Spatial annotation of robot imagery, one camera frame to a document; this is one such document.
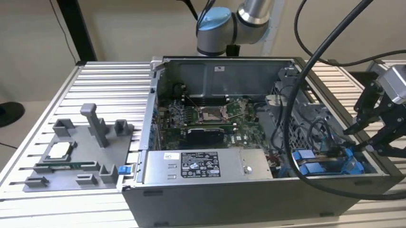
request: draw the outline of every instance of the black pole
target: black pole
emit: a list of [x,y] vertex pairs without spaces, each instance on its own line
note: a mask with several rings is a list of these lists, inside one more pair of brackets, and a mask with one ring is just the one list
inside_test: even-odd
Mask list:
[[182,1],[184,2],[184,4],[188,6],[188,8],[189,8],[189,12],[190,12],[190,14],[192,14],[192,17],[197,20],[197,13],[196,13],[196,10],[194,10],[194,8],[193,8],[193,6],[192,6],[192,3],[190,3],[190,0],[177,0],[177,1]]
[[97,61],[77,0],[56,0],[81,61]]

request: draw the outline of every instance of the wire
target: wire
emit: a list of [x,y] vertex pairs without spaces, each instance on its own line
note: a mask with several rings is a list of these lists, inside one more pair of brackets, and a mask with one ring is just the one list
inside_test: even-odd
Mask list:
[[271,145],[277,150],[277,152],[281,154],[283,153],[281,148],[275,145],[275,135],[276,135],[276,132],[277,132],[279,127],[280,127],[281,116],[283,116],[283,103],[281,103],[281,98],[280,98],[281,97],[280,96],[280,91],[279,91],[279,115],[277,115],[277,120],[276,120],[276,124],[275,124],[275,129],[273,129],[273,132],[271,134]]
[[186,95],[184,95],[184,96],[185,96],[185,98],[189,100],[189,102],[194,105],[197,111],[200,111],[200,108],[198,108],[198,106],[196,105],[196,103],[193,103],[193,101],[190,100],[190,98],[189,98]]
[[204,16],[205,16],[206,12],[212,8],[214,2],[216,2],[216,0],[206,0],[205,6],[204,6],[204,8],[201,10],[200,17],[198,17],[197,22],[196,22],[196,36],[197,36],[197,31],[198,31],[200,23],[201,23],[201,21],[204,19]]
[[194,20],[197,20],[197,13],[196,13],[194,7],[192,6],[190,0],[180,0],[180,1],[186,5],[186,7],[189,8],[192,17],[194,18]]
[[[292,85],[285,85],[285,86],[281,87],[281,89],[279,90],[279,95],[284,96],[285,98],[288,98],[288,96],[285,96],[285,95],[281,93],[281,90],[283,90],[284,88],[287,88],[287,87],[292,87]],[[311,120],[308,120],[308,119],[304,117],[304,115],[300,113],[299,110],[296,110],[296,112],[297,112],[300,118],[308,123],[308,125],[311,125],[311,124],[312,124]],[[311,136],[311,131],[312,131],[312,129],[308,130],[307,128],[304,128],[304,126],[301,126],[301,125],[299,125],[299,124],[295,124],[295,126],[301,127],[301,128],[305,130],[305,132],[307,132],[305,142],[307,142],[307,144],[311,146],[312,150],[315,151],[315,150],[316,150],[316,147],[315,147],[315,140],[313,140],[312,137],[308,137],[308,136]],[[323,136],[325,136],[324,132],[319,129],[319,127],[317,127],[316,125],[313,125],[312,128],[313,128],[316,131],[319,131],[319,132],[321,133]]]
[[[300,36],[299,36],[299,32],[297,32],[297,21],[299,21],[299,16],[300,16],[300,12],[301,12],[301,9],[303,9],[303,6],[305,4],[307,0],[303,0],[300,5],[299,5],[299,9],[296,11],[296,15],[295,15],[295,18],[293,18],[293,36],[296,38],[296,41],[299,43],[299,46],[300,48],[303,49],[303,51],[307,53],[307,55],[312,56],[312,53],[311,51],[307,49],[307,47],[304,46],[303,42],[301,42],[301,39],[300,39]],[[381,57],[385,57],[385,56],[392,56],[392,55],[397,55],[397,54],[403,54],[406,53],[406,50],[396,50],[396,51],[389,51],[389,52],[385,52],[385,53],[381,53],[379,55],[375,55],[375,56],[371,56],[368,58],[364,58],[359,61],[355,61],[355,62],[349,62],[349,63],[332,63],[324,59],[321,59],[320,57],[317,58],[317,61],[324,63],[324,64],[328,64],[331,66],[335,66],[335,67],[349,67],[349,66],[355,66],[357,64],[361,64],[361,63],[365,63],[371,60],[375,60],[377,58],[381,58]]]
[[14,146],[10,146],[9,144],[1,143],[1,142],[0,142],[0,145],[6,146],[6,147],[13,148],[13,149],[17,149]]
[[307,141],[307,143],[312,146],[313,150],[316,150],[316,148],[315,148],[315,146],[313,146],[313,143],[311,143],[311,142],[313,142],[313,139],[312,139],[312,137],[311,137],[311,136],[312,136],[312,129],[315,128],[320,133],[323,133],[321,130],[320,130],[319,128],[315,127],[317,123],[321,124],[321,125],[324,126],[324,128],[325,128],[325,131],[327,131],[327,136],[325,136],[325,138],[327,138],[327,140],[328,140],[329,142],[333,142],[332,136],[331,136],[331,130],[329,130],[328,123],[327,123],[327,121],[325,121],[323,118],[317,118],[317,119],[309,124],[308,131],[307,131],[307,136],[305,136],[305,141]]
[[328,187],[315,183],[297,170],[297,168],[295,166],[293,159],[292,159],[292,152],[291,152],[291,147],[289,147],[288,125],[289,125],[291,114],[292,114],[292,105],[293,105],[293,101],[295,101],[295,98],[296,98],[296,95],[297,95],[297,92],[299,92],[300,84],[304,83],[304,79],[305,79],[305,76],[307,76],[307,74],[311,70],[311,67],[316,63],[316,60],[320,58],[325,49],[328,48],[328,46],[331,45],[331,43],[333,42],[333,40],[336,39],[339,34],[343,32],[345,27],[351,24],[351,22],[353,21],[356,16],[360,14],[360,12],[364,10],[364,8],[369,5],[371,2],[372,2],[372,0],[361,0],[360,3],[355,6],[352,11],[348,13],[345,18],[341,20],[341,22],[339,23],[339,25],[336,26],[336,28],[329,33],[325,40],[323,41],[323,43],[317,47],[316,51],[313,52],[313,55],[311,56],[305,66],[303,67],[303,69],[300,71],[299,78],[297,78],[296,83],[293,84],[293,87],[291,89],[291,94],[289,94],[288,102],[287,102],[287,105],[285,105],[287,110],[285,110],[284,116],[283,116],[283,142],[284,142],[284,151],[285,151],[285,154],[287,154],[291,169],[292,169],[295,175],[297,176],[297,178],[305,184],[308,184],[311,187],[313,187],[317,190],[324,191],[327,193],[331,193],[331,194],[335,194],[335,195],[339,195],[339,196],[343,196],[343,197],[353,198],[353,199],[360,199],[360,200],[399,200],[399,199],[406,198],[406,192],[404,191],[401,191],[400,193],[387,194],[387,195],[359,194],[359,193],[340,191],[340,190],[328,188]]
[[172,97],[176,97],[176,95],[174,95],[174,88],[176,88],[177,85],[180,85],[180,89],[182,90],[181,87],[184,86],[184,84],[181,82],[172,84]]
[[53,7],[53,4],[52,4],[52,0],[49,0],[49,4],[50,4],[50,7],[52,7],[52,11],[53,11],[53,14],[54,14],[54,17],[56,17],[56,21],[57,21],[58,27],[61,28],[61,31],[62,31],[62,36],[64,36],[65,44],[66,44],[66,46],[68,46],[68,49],[69,49],[69,52],[70,52],[70,56],[72,56],[73,61],[74,61],[74,64],[76,64],[76,58],[74,58],[74,55],[73,55],[73,52],[72,52],[72,49],[70,49],[70,46],[69,46],[68,37],[66,37],[66,35],[65,35],[65,32],[64,32],[64,28],[62,28],[61,22],[58,21],[58,18],[57,18],[57,14],[56,14],[56,11],[54,11],[54,7]]

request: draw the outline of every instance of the warning label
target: warning label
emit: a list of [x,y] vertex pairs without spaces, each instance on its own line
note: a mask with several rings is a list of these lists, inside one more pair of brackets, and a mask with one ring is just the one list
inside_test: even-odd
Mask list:
[[216,152],[181,153],[182,178],[220,177],[220,164]]

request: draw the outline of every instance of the aluminum rail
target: aluminum rail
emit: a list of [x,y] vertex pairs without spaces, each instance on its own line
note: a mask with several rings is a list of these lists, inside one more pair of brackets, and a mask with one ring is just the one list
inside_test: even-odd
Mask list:
[[[352,106],[361,86],[339,67],[317,63],[312,68],[325,86],[353,115]],[[78,114],[82,103],[96,103],[97,116],[106,122],[126,119],[134,125],[126,163],[137,160],[138,136],[149,86],[149,63],[88,62],[74,68],[40,120],[0,174],[0,227],[137,227],[118,190],[74,190],[22,192],[22,181],[30,175],[28,168],[38,161],[53,136],[52,124],[57,118],[70,118],[85,124]],[[379,124],[367,128],[373,134]],[[406,146],[404,139],[395,144]],[[406,159],[391,159],[406,173]],[[406,181],[389,192],[406,190]],[[273,221],[216,228],[389,228],[404,227],[406,200],[392,202],[360,201],[339,217]]]

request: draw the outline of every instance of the metal frame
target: metal frame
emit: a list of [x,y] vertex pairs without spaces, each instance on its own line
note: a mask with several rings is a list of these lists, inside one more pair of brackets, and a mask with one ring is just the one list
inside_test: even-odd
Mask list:
[[[154,62],[152,65],[157,64],[158,59],[154,58]],[[117,87],[121,87],[121,91],[110,91],[104,89],[102,92],[97,92],[96,89],[101,90],[101,88],[110,88],[112,84],[108,85],[94,85],[94,86],[82,86],[82,90],[77,91],[78,86],[73,90],[76,92],[66,93],[66,97],[64,92],[70,89],[70,80],[74,76],[70,74],[66,79],[61,89],[58,90],[53,100],[50,101],[49,106],[46,107],[36,125],[33,126],[24,142],[15,151],[10,162],[6,165],[6,168],[2,170],[0,174],[0,180],[3,180],[3,177],[9,176],[9,169],[17,169],[22,167],[26,162],[29,162],[26,155],[40,154],[41,150],[45,150],[46,141],[44,140],[44,136],[48,134],[42,134],[42,132],[48,132],[45,120],[48,118],[56,117],[53,115],[53,108],[57,107],[61,100],[69,100],[69,102],[78,100],[92,100],[97,101],[97,97],[90,95],[96,93],[102,93],[102,97],[105,99],[105,103],[112,104],[112,102],[117,102],[124,104],[128,100],[128,94],[133,93],[132,89],[133,84],[130,81],[134,80],[141,74],[142,80],[146,80],[146,75],[149,74],[149,65],[144,64],[144,68],[138,68],[138,71],[133,71],[133,73],[120,73],[118,77],[113,80],[114,77],[109,77],[117,73],[114,71],[116,62],[97,62],[90,63],[93,65],[92,71],[93,74],[104,75],[102,79],[97,79],[98,83],[114,82]],[[130,69],[130,66],[136,63],[120,63],[121,70],[124,67]],[[321,80],[323,84],[331,91],[333,97],[336,97],[337,101],[344,106],[347,112],[353,114],[352,106],[355,104],[353,100],[356,96],[359,96],[361,90],[353,84],[353,78],[345,70],[340,67],[331,67],[321,63],[316,63],[312,67],[312,71],[315,72],[317,78]],[[85,75],[88,81],[96,79],[92,77],[92,74],[88,72]],[[124,106],[116,106],[120,110],[118,116],[125,115]],[[61,107],[57,109],[56,114],[68,113],[69,110],[73,110],[73,106]],[[373,134],[376,131],[376,126],[371,124],[371,126],[365,129],[367,134]],[[132,149],[137,150],[137,141],[138,132],[134,132],[133,135],[133,145]],[[399,139],[395,141],[397,147],[406,146],[406,139]],[[401,173],[406,174],[406,159],[389,158],[391,162],[400,169]],[[128,164],[134,164],[137,161],[137,153],[132,152],[128,154]],[[120,176],[120,180],[125,183],[126,180],[122,180],[124,176]],[[391,188],[388,191],[393,193],[399,190],[404,190],[406,188],[406,180],[400,182],[396,186]],[[9,186],[9,190],[13,192],[7,192],[3,194],[0,191],[0,227],[137,227],[137,224],[133,220],[132,214],[128,210],[128,206],[125,204],[124,198],[120,193],[114,193],[110,191],[61,191],[53,192],[52,194],[33,194],[28,195],[22,192],[18,192],[18,183]],[[284,228],[297,228],[297,227],[328,227],[328,228],[352,228],[352,227],[368,227],[368,228],[388,228],[388,227],[403,227],[406,224],[406,210],[404,210],[404,201],[365,201],[361,200],[357,204],[355,204],[339,217],[325,217],[325,218],[309,218],[309,219],[295,219],[285,221],[273,221],[265,223],[247,224],[248,226],[257,226],[261,228],[269,227],[284,227]]]
[[281,17],[281,11],[284,7],[284,0],[273,1],[273,6],[271,8],[271,17],[269,17],[269,25],[268,25],[268,33],[263,40],[263,46],[260,51],[260,56],[271,56],[273,41],[279,29],[279,21]]

